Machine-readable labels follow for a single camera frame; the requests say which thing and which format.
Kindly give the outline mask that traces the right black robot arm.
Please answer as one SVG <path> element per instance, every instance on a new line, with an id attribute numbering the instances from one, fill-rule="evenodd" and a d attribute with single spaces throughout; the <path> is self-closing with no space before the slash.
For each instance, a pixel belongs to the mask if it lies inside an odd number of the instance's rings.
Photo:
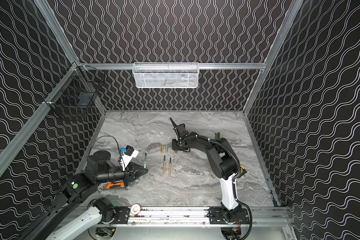
<path id="1" fill-rule="evenodd" d="M 222 219 L 228 223 L 234 222 L 244 205 L 238 199 L 237 179 L 247 172 L 242 168 L 230 143 L 225 138 L 216 140 L 189 132 L 185 124 L 177 125 L 172 118 L 170 121 L 176 134 L 172 140 L 172 149 L 181 152 L 196 149 L 206 154 L 212 172 L 220 179 Z"/>

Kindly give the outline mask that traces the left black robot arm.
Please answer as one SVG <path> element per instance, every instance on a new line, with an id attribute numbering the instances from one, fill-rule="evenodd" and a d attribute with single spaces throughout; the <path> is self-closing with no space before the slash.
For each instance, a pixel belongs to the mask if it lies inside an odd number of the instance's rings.
<path id="1" fill-rule="evenodd" d="M 18 237 L 19 240 L 45 240 L 53 230 L 80 204 L 98 190 L 100 184 L 123 183 L 125 187 L 148 172 L 136 163 L 124 163 L 135 158 L 138 151 L 128 146 L 118 166 L 111 162 L 111 153 L 97 151 L 87 157 L 86 168 L 70 177 L 58 190 L 41 215 Z"/>

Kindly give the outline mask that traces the orange adjustable wrench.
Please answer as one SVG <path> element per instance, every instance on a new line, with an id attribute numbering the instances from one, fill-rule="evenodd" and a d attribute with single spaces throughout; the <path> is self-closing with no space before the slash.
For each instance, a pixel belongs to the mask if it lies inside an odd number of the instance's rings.
<path id="1" fill-rule="evenodd" d="M 98 192 L 113 191 L 113 190 L 129 190 L 129 186 L 125 185 L 124 182 L 117 183 L 104 183 L 98 187 Z"/>

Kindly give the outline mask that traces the white round knob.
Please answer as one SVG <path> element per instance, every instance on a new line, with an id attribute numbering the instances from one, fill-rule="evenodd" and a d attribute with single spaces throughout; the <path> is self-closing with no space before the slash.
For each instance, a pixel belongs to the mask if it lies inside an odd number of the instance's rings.
<path id="1" fill-rule="evenodd" d="M 132 216 L 138 216 L 140 214 L 141 210 L 142 210 L 142 208 L 139 204 L 134 204 L 130 208 L 130 214 Z"/>

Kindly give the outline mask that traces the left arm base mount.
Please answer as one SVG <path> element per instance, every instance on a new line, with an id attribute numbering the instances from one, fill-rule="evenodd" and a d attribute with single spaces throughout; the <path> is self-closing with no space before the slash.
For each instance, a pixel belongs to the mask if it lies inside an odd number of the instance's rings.
<path id="1" fill-rule="evenodd" d="M 127 224 L 130 217 L 130 210 L 128 207 L 114 207 L 109 225 Z"/>

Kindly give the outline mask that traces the aluminium front rail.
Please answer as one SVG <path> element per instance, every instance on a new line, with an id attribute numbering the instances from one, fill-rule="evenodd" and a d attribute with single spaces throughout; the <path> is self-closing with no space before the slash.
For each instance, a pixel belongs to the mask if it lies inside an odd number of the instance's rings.
<path id="1" fill-rule="evenodd" d="M 211 225 L 206 217 L 210 207 L 141 207 L 138 216 L 130 214 L 127 224 L 113 225 L 120 227 L 234 227 L 249 224 Z M 289 213 L 285 208 L 251 208 L 249 212 L 253 227 L 287 227 Z"/>

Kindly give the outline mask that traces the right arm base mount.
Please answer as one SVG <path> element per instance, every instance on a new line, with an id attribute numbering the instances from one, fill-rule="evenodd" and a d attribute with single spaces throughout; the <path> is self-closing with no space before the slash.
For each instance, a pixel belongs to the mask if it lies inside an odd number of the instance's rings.
<path id="1" fill-rule="evenodd" d="M 227 210 L 225 207 L 210 207 L 206 217 L 209 218 L 211 225 L 222 224 L 249 224 L 251 222 L 247 209 L 241 206 L 233 210 Z"/>

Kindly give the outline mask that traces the aluminium corner frame post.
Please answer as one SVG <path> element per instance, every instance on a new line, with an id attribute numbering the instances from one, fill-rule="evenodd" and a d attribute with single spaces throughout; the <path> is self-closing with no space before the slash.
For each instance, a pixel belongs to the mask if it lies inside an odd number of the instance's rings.
<path id="1" fill-rule="evenodd" d="M 254 87 L 249 95 L 249 98 L 247 100 L 247 103 L 243 109 L 243 113 L 245 116 L 247 116 L 255 102 L 255 99 L 260 92 L 260 89 L 263 85 L 263 83 L 266 80 L 266 77 L 271 70 L 271 67 L 273 63 L 275 62 L 278 52 L 281 49 L 291 27 L 294 22 L 294 19 L 296 18 L 297 14 L 299 13 L 304 1 L 303 0 L 295 0 L 291 2 L 291 5 L 286 12 L 286 15 L 284 17 L 284 20 L 280 26 L 280 29 L 276 35 L 276 38 L 270 48 L 269 54 L 265 61 L 265 68 L 261 70 L 261 72 L 258 75 L 257 80 L 255 81 Z"/>

